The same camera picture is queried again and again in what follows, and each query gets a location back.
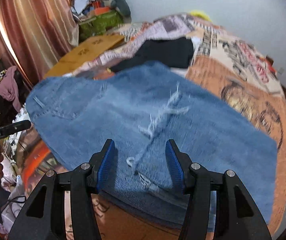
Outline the pink striped curtain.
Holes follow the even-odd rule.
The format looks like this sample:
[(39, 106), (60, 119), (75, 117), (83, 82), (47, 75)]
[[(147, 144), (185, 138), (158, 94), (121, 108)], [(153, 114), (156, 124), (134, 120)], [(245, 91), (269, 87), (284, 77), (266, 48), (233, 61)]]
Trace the pink striped curtain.
[(71, 0), (0, 0), (0, 61), (31, 86), (78, 45)]

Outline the pink hanging cloth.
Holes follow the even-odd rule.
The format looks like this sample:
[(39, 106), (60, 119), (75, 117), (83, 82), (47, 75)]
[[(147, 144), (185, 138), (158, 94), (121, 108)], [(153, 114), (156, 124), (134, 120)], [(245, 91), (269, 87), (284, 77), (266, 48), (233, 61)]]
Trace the pink hanging cloth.
[(5, 76), (0, 82), (0, 96), (9, 102), (12, 102), (14, 109), (17, 113), (20, 113), (22, 106), (19, 101), (18, 85), (15, 80), (16, 70), (16, 66), (11, 66), (7, 69)]

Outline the blue denim jeans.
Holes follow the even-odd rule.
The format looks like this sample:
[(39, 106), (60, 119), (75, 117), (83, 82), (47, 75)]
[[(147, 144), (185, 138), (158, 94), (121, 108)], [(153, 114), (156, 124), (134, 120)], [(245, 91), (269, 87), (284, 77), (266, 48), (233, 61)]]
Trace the blue denim jeans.
[(234, 170), (263, 218), (272, 214), (277, 144), (199, 85), (150, 61), (105, 80), (49, 77), (26, 100), (52, 154), (73, 170), (107, 139), (116, 155), (101, 195), (170, 228), (182, 226), (188, 196), (171, 179), (166, 142), (209, 171)]

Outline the yellow foam tube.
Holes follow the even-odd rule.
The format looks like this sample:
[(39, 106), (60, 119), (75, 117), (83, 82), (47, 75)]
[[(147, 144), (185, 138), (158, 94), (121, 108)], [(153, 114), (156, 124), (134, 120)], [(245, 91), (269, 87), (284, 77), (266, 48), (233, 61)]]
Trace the yellow foam tube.
[(212, 22), (212, 20), (210, 19), (209, 15), (207, 15), (206, 13), (204, 13), (203, 11), (200, 10), (192, 10), (189, 12), (189, 14), (191, 14), (194, 17), (198, 17), (201, 18), (205, 21), (209, 21)]

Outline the printed newspaper-pattern bedspread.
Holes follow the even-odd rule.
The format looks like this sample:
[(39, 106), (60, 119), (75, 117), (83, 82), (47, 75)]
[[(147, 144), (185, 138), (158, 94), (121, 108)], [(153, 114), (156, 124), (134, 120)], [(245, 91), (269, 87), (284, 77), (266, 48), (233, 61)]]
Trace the printed newspaper-pattern bedspread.
[[(110, 34), (123, 35), (124, 44), (117, 44), (93, 61), (87, 61), (73, 76), (92, 72), (94, 80), (108, 79), (114, 74), (109, 69), (125, 59), (130, 59), (147, 40), (170, 40), (174, 38), (199, 38), (187, 70), (172, 69), (178, 75), (200, 85), (224, 100), (235, 111), (247, 118), (251, 124), (266, 133), (277, 143), (276, 180), (274, 202), (269, 222), (271, 234), (275, 234), (286, 207), (286, 99), (284, 89), (268, 61), (253, 45), (228, 33), (223, 27), (191, 14), (165, 16), (154, 23), (129, 23), (110, 30)], [(23, 181), (34, 189), (37, 172), (45, 174), (46, 157), (56, 158), (60, 168), (67, 168), (58, 157), (50, 154), (45, 142), (32, 150), (25, 161)], [(94, 211), (99, 219), (99, 229), (104, 239), (177, 239), (179, 224), (160, 217), (150, 216), (125, 200), (119, 201), (113, 195), (103, 192), (94, 197)]]

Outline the black folded garment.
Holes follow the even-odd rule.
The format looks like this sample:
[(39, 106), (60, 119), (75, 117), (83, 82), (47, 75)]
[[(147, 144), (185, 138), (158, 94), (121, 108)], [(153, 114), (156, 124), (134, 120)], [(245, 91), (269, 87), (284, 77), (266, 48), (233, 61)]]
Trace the black folded garment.
[(158, 61), (170, 68), (187, 69), (195, 52), (191, 39), (147, 40), (130, 59), (110, 67), (114, 72), (140, 66), (147, 61)]

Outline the wooden lap desk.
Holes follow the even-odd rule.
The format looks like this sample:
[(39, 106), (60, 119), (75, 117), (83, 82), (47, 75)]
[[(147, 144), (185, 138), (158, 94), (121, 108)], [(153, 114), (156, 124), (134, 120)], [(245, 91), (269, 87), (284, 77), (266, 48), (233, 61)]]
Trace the wooden lap desk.
[(115, 47), (124, 41), (123, 35), (99, 35), (92, 36), (80, 43), (57, 64), (54, 65), (45, 75), (44, 79), (52, 76), (62, 76), (71, 73), (87, 61), (93, 61), (105, 51)]

